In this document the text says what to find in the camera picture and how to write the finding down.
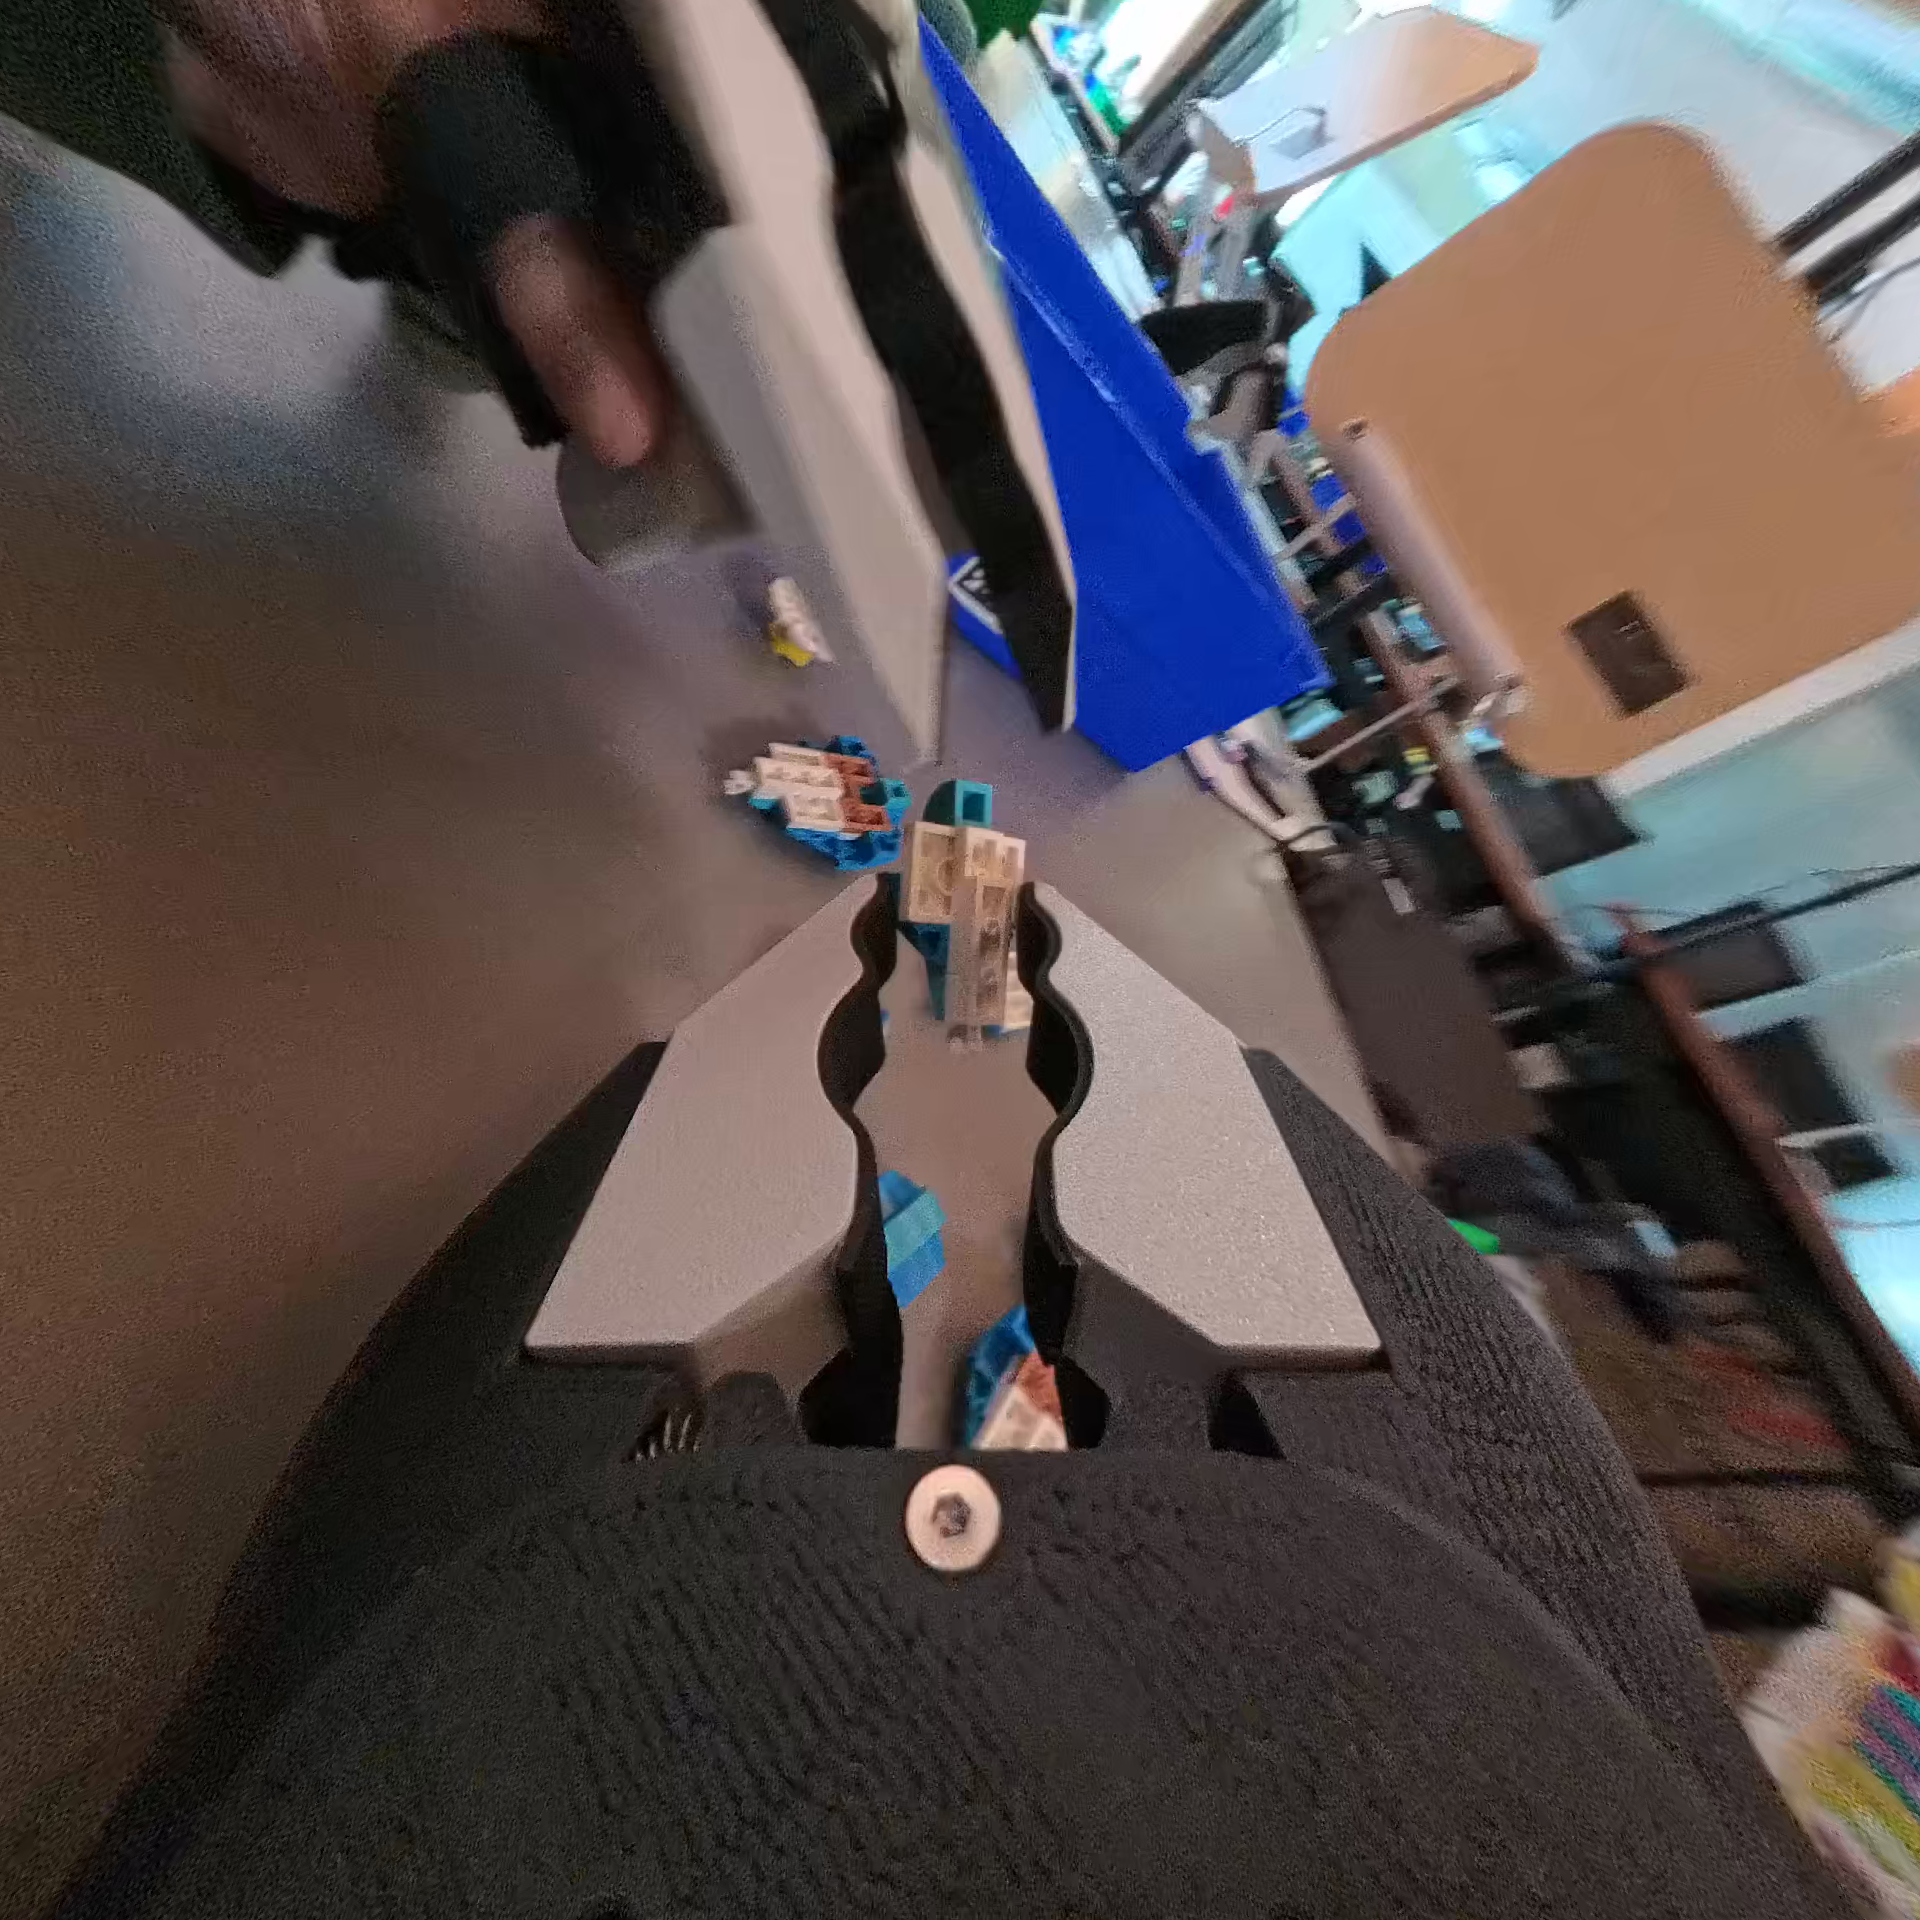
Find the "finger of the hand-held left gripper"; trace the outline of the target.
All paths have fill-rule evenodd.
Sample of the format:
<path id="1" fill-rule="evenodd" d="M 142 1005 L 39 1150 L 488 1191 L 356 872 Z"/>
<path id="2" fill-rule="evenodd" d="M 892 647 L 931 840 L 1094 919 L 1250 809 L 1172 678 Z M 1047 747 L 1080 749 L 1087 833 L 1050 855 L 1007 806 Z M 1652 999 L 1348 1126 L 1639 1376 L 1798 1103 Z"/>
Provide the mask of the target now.
<path id="1" fill-rule="evenodd" d="M 848 287 L 816 102 L 762 5 L 638 5 L 638 45 L 723 201 L 656 295 L 662 345 L 830 647 L 828 727 L 931 760 L 945 551 Z"/>
<path id="2" fill-rule="evenodd" d="M 1073 574 L 1020 464 L 984 336 L 910 187 L 914 136 L 892 42 L 851 5 L 762 6 L 812 101 L 833 231 L 872 345 L 988 569 L 992 605 L 1040 727 L 1073 721 Z"/>

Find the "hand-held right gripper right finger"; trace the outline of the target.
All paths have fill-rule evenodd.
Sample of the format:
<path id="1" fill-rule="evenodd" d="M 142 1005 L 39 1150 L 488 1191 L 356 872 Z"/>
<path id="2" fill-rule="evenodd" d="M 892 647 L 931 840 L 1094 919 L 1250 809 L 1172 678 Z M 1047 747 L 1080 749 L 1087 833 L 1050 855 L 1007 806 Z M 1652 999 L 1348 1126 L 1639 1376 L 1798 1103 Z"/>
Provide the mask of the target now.
<path id="1" fill-rule="evenodd" d="M 1207 1443 L 1265 1376 L 1386 1344 L 1228 1024 L 1050 881 L 1020 893 L 1027 1072 L 1050 1105 L 1025 1309 L 1070 1443 Z"/>

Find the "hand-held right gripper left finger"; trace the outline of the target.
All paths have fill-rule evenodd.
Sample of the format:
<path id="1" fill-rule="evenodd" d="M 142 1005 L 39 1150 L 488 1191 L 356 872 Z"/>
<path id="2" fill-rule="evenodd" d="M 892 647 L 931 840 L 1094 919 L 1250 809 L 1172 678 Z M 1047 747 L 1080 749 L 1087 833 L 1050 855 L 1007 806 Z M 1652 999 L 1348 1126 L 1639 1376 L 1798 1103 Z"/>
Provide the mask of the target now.
<path id="1" fill-rule="evenodd" d="M 896 880 L 862 878 L 689 1014 L 523 1347 L 710 1397 L 770 1377 L 830 1443 L 896 1441 L 903 1326 L 857 1102 L 884 1059 Z"/>

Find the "blue and white lego piece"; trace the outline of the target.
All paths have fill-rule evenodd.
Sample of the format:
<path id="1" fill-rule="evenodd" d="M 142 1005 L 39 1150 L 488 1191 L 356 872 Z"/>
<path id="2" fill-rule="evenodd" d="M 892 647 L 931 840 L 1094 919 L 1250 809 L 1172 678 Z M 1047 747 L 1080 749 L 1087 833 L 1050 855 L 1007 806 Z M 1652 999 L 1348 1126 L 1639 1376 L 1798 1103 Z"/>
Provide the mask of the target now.
<path id="1" fill-rule="evenodd" d="M 940 784 L 903 840 L 900 931 L 929 974 L 929 1005 L 956 1049 L 1032 1025 L 1017 966 L 1027 840 L 995 822 L 990 784 Z"/>

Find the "blue orange white lego piece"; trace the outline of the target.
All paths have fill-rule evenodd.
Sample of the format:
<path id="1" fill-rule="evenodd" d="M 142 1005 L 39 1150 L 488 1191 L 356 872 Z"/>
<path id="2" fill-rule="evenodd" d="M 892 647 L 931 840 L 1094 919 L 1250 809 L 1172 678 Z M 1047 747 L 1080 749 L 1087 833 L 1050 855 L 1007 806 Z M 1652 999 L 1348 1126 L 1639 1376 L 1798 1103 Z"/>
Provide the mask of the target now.
<path id="1" fill-rule="evenodd" d="M 1004 1312 L 977 1336 L 959 1432 L 960 1447 L 971 1450 L 1067 1450 L 1058 1384 L 1025 1305 Z"/>
<path id="2" fill-rule="evenodd" d="M 914 801 L 910 786 L 884 775 L 857 735 L 776 739 L 728 769 L 723 790 L 842 872 L 895 866 Z"/>

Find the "person's left hand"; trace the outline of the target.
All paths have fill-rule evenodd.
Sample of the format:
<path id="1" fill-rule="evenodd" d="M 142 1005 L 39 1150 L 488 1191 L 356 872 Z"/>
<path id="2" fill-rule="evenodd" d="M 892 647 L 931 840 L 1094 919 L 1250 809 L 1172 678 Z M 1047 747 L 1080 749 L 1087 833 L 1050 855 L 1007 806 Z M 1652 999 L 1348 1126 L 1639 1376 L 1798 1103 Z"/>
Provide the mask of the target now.
<path id="1" fill-rule="evenodd" d="M 171 83 L 196 136 L 286 201 L 369 217 L 388 189 L 378 105 L 409 56 L 470 32 L 544 35 L 548 5 L 160 5 Z M 666 383 L 640 312 L 588 235 L 526 213 L 488 251 L 496 311 L 544 394 L 606 466 L 643 464 Z"/>

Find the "blue box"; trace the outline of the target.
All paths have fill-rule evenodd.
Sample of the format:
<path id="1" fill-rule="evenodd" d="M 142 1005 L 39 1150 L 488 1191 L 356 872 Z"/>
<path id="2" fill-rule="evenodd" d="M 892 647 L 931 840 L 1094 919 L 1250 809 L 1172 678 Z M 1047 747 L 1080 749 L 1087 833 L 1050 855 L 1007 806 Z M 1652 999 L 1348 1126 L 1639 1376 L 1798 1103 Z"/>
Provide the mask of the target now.
<path id="1" fill-rule="evenodd" d="M 1222 453 L 1094 253 L 922 32 L 1040 409 L 1078 583 L 1074 727 L 1142 771 L 1328 686 L 1305 617 Z"/>

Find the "tan wooden panel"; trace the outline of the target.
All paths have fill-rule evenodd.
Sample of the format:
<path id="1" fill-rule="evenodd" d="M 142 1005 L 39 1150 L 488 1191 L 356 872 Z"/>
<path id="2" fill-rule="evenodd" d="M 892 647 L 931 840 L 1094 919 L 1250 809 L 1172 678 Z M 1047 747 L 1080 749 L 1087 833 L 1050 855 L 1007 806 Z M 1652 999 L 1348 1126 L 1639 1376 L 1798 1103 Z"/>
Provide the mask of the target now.
<path id="1" fill-rule="evenodd" d="M 1355 303 L 1305 410 L 1535 775 L 1609 777 L 1916 618 L 1916 446 L 1681 127 L 1583 142 Z"/>

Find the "colourful printed paper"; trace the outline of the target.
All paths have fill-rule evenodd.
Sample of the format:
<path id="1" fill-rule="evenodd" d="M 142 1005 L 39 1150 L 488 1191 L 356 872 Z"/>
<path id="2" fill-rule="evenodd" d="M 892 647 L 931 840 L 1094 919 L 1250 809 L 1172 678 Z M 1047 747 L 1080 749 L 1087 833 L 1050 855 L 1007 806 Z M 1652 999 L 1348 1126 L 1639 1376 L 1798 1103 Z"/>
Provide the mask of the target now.
<path id="1" fill-rule="evenodd" d="M 1919 1561 L 1879 1595 L 1832 1590 L 1739 1710 L 1767 1773 L 1867 1915 L 1919 1915 Z"/>

